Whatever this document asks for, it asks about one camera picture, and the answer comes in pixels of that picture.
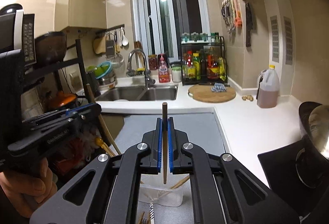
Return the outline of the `person's left hand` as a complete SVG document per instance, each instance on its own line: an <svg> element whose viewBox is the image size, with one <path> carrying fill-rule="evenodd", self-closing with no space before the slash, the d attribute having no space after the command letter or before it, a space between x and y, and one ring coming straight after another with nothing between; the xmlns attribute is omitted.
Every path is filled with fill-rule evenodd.
<svg viewBox="0 0 329 224"><path fill-rule="evenodd" d="M42 206L57 192L57 185L53 182L53 173L46 158L37 166L39 175L34 178L16 171L1 173L1 187L15 210L25 218L30 218L35 211L27 202L25 196L30 196Z"/></svg>

